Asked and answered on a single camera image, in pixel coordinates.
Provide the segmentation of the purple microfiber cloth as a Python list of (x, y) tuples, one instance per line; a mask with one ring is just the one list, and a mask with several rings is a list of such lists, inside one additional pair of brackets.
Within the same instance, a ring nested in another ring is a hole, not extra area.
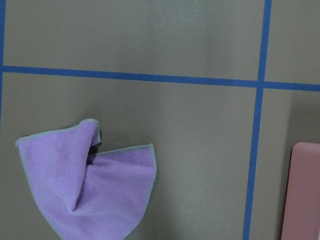
[(63, 240), (123, 240), (147, 210), (154, 146), (90, 154), (100, 142), (100, 124), (89, 118), (15, 143), (34, 201)]

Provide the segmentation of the pink plastic tray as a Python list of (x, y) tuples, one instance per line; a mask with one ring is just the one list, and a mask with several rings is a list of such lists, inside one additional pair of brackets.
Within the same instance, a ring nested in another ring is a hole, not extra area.
[(320, 145), (299, 142), (291, 151), (282, 240), (320, 238)]

